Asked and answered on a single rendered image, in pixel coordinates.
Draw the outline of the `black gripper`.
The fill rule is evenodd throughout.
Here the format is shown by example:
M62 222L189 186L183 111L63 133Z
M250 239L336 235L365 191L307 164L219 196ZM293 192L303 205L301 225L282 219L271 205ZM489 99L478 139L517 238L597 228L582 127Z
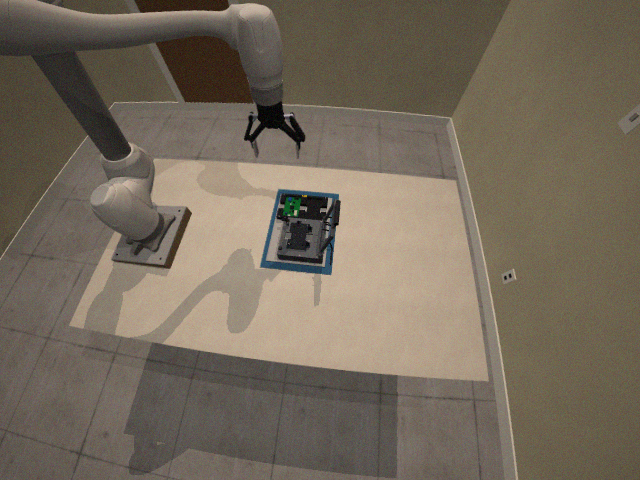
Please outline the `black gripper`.
M248 117L249 124L244 137L245 141L248 140L251 142L252 148L254 149L255 157L258 158L258 155L259 155L259 150L258 150L257 142L255 139L261 133L261 131L264 130L264 128L266 127L268 129L279 128L280 130L284 131L289 137L291 137L296 142L296 155L297 155L297 159L299 159L300 142L305 142L305 134L303 133L300 126L298 125L297 121L295 120L294 113L291 112L290 114L285 115L283 112L282 101L272 106L261 106L258 104L256 104L256 106L257 106L258 114L254 114L253 112L250 112ZM274 117L274 118L265 118L265 117ZM253 122L256 121L256 119L258 119L261 123L253 132L253 134L249 135ZM286 122L284 121L285 119L288 120L288 122L291 124L291 126L295 131L293 131L286 124Z

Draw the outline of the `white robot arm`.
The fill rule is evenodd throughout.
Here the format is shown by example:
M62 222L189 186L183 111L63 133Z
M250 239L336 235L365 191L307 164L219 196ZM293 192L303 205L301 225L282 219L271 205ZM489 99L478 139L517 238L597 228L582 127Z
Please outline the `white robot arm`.
M34 55L102 153L100 162L109 182L94 190L90 206L105 225L128 237L126 243L133 244L130 254L135 256L143 248L157 252L176 217L153 209L155 166L151 156L127 142L73 51L126 48L192 36L217 37L231 49L239 49L256 104L272 106L282 101L281 36L273 12L264 5L231 4L224 11L91 14L66 9L63 0L0 0L0 55Z

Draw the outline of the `green circuit board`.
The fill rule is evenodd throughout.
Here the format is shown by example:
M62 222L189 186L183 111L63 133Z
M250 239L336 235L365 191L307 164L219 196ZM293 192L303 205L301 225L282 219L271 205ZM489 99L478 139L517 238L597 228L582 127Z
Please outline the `green circuit board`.
M283 215L298 217L299 210L300 210L300 203L301 203L301 198L286 197Z

